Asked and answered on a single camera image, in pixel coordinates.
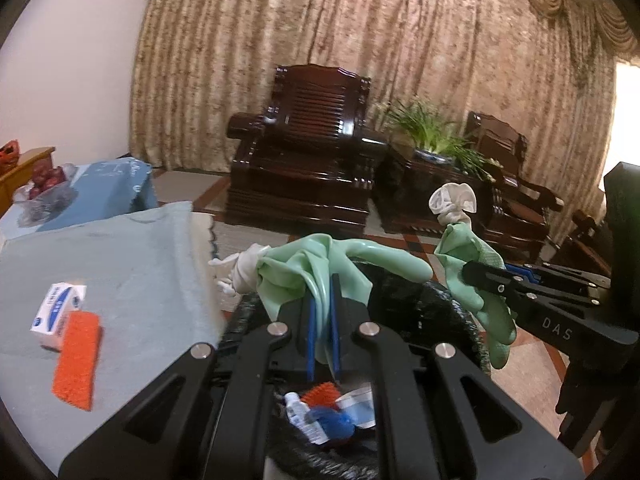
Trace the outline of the blue tube with white cap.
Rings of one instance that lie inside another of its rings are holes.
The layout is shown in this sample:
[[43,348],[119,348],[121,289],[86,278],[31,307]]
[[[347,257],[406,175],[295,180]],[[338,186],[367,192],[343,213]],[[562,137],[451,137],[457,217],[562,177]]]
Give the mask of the blue tube with white cap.
[[321,425],[310,414],[308,405],[300,400],[296,392],[288,392],[284,395],[285,413],[288,421],[298,429],[310,443],[324,445],[329,438]]

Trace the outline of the blue plastic bag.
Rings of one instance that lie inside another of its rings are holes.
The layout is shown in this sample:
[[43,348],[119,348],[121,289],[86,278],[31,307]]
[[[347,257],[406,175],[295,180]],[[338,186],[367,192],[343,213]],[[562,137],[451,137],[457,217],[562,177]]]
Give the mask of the blue plastic bag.
[[315,406],[310,409],[309,415],[318,422],[330,441],[346,441],[355,434],[354,423],[341,411],[326,406]]

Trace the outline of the orange foam net sleeve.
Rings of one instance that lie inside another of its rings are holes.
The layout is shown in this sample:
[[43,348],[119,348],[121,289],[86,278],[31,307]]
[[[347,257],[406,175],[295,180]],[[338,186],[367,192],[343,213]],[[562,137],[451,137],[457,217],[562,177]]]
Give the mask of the orange foam net sleeve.
[[336,401],[341,395],[341,391],[337,389],[334,382],[322,382],[304,393],[300,400],[310,408],[318,408],[318,406],[337,408]]

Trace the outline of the green rubber glove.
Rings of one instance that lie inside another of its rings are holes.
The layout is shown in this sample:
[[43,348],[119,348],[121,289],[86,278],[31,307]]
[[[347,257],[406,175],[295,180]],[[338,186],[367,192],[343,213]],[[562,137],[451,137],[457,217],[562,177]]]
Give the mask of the green rubber glove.
[[373,284],[357,268],[357,260],[378,266],[411,283],[423,284],[433,277],[427,262],[402,249],[361,238],[334,240],[323,233],[278,247],[251,244],[226,258],[213,258],[209,265],[223,292],[228,295],[254,292],[273,321],[285,304],[310,292],[316,305],[314,357],[326,364],[332,356],[329,344],[332,276],[340,277],[344,298],[360,304],[366,304],[370,298]]
[[449,182],[431,195],[428,206],[444,227],[435,256],[444,268],[446,285],[484,328],[490,364],[500,370],[508,362],[516,326],[503,299],[503,284],[492,280],[506,266],[498,252],[473,231],[476,195],[467,183]]

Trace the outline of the alcohol pads box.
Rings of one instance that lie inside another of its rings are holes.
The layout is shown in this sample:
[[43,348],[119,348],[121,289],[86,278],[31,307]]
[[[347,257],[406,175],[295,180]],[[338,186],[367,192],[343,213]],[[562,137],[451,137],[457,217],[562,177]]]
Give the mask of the alcohol pads box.
[[68,316],[81,309],[86,292],[86,285],[58,282],[50,286],[30,326],[40,346],[62,349]]

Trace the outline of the white blue paper cup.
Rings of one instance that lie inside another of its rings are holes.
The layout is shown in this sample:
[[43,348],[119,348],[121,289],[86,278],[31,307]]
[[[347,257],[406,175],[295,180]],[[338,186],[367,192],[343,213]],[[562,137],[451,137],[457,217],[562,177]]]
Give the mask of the white blue paper cup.
[[375,426],[375,409],[370,384],[344,393],[336,399],[335,404],[352,423],[360,429],[371,429]]

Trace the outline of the black trash bin with bag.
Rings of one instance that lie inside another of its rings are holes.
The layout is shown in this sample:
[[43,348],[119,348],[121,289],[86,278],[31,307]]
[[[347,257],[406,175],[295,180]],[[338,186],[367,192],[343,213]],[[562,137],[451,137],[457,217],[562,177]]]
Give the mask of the black trash bin with bag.
[[[490,372],[487,348],[471,315],[448,289],[435,281],[411,283],[382,270],[372,270],[368,302],[372,321],[394,330],[408,344],[431,348],[447,341],[483,372]],[[222,354],[238,351],[241,338],[267,324],[269,316],[257,294],[249,292],[234,306],[219,343]],[[271,411],[268,457],[278,476],[293,479],[375,479],[378,453],[370,431],[359,430],[341,444],[313,445],[285,415],[284,389],[277,388]]]

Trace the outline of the orange foam net in pile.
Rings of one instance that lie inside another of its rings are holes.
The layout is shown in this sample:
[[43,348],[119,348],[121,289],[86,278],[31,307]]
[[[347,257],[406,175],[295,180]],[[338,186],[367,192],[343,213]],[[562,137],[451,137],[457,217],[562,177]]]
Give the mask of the orange foam net in pile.
[[74,311],[68,317],[52,392],[74,408],[92,410],[94,375],[102,336],[99,315]]

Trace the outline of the grey-blue tablecloth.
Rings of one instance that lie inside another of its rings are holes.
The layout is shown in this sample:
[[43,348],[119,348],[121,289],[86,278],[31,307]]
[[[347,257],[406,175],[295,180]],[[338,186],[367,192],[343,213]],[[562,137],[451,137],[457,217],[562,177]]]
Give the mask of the grey-blue tablecloth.
[[[40,478],[192,344],[216,344],[224,316],[208,260],[213,219],[187,203],[9,240],[1,252],[1,401]],[[102,337],[92,408],[51,391],[58,354],[30,330],[50,286],[86,286]]]

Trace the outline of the dark wooden side table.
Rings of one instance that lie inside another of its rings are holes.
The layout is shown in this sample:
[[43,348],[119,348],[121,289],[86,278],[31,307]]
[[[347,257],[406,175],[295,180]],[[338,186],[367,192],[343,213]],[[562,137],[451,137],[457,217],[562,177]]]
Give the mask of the dark wooden side table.
[[387,232],[440,233],[442,226],[428,201],[433,193],[448,183],[466,183],[477,198],[474,222],[490,217],[492,182],[462,172],[443,157],[425,159],[410,145],[391,143],[374,174],[372,200]]

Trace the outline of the green potted plant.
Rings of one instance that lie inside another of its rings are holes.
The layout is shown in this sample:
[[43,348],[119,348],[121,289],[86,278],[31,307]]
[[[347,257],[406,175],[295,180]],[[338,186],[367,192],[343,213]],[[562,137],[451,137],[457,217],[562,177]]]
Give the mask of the green potted plant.
[[458,124],[448,120],[431,101],[415,96],[378,103],[378,108],[383,125],[405,133],[417,150],[449,157],[464,174],[478,180],[492,179],[487,171],[489,160],[458,136]]

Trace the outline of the blue cover on side table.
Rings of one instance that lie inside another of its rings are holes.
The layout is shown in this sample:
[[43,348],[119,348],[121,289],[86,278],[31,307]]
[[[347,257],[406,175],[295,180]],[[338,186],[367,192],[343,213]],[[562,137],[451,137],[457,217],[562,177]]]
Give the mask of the blue cover on side table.
[[80,166],[70,180],[75,198],[67,208],[46,221],[34,223],[22,220],[24,208],[13,205],[1,218],[1,233],[7,240],[13,240],[35,232],[156,208],[152,172],[151,165],[134,157]]

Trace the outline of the floral beige curtain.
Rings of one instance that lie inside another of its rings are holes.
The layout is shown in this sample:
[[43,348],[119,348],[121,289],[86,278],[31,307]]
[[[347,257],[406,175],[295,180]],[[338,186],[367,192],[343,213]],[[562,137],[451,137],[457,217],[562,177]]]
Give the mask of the floral beige curtain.
[[612,0],[145,0],[129,148],[156,166],[224,171],[236,112],[277,65],[341,66],[375,104],[428,99],[524,133],[525,173],[600,214],[617,63],[639,39]]

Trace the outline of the red apples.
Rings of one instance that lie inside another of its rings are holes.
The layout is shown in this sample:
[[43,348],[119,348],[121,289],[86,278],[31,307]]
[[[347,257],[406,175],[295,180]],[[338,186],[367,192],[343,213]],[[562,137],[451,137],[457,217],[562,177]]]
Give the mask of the red apples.
[[33,200],[66,180],[66,174],[61,166],[53,167],[45,160],[40,160],[32,168],[32,188],[29,190],[28,198]]

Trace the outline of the wooden TV cabinet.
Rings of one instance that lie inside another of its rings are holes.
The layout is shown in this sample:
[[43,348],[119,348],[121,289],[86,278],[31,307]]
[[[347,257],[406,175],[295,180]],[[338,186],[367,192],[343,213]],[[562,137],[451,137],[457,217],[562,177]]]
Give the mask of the wooden TV cabinet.
[[12,206],[14,192],[29,181],[35,163],[41,159],[52,162],[54,151],[54,146],[33,148],[21,154],[17,165],[6,174],[2,174],[0,178],[0,216],[3,216]]

